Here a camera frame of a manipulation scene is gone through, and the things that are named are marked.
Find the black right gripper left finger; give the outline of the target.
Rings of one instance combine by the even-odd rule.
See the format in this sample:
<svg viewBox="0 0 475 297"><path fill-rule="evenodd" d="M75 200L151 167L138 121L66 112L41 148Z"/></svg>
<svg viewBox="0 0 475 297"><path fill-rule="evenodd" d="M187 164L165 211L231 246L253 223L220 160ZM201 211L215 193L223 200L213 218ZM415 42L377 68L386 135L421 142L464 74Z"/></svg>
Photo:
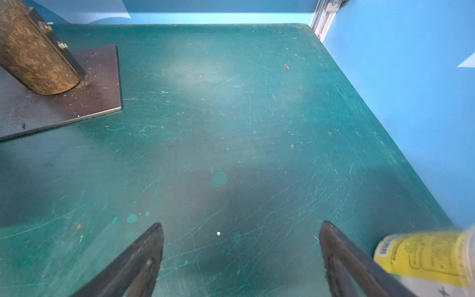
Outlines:
<svg viewBox="0 0 475 297"><path fill-rule="evenodd" d="M162 225L154 223L75 297L150 297L163 258Z"/></svg>

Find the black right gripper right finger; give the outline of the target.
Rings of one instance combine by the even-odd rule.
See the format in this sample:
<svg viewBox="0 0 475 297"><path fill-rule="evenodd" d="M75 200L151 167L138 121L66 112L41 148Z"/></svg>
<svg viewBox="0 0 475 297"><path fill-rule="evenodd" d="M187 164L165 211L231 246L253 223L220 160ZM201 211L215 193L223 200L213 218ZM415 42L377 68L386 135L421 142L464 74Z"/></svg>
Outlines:
<svg viewBox="0 0 475 297"><path fill-rule="evenodd" d="M403 286L357 247L332 222L324 221L319 235L326 280L333 297L413 297Z"/></svg>

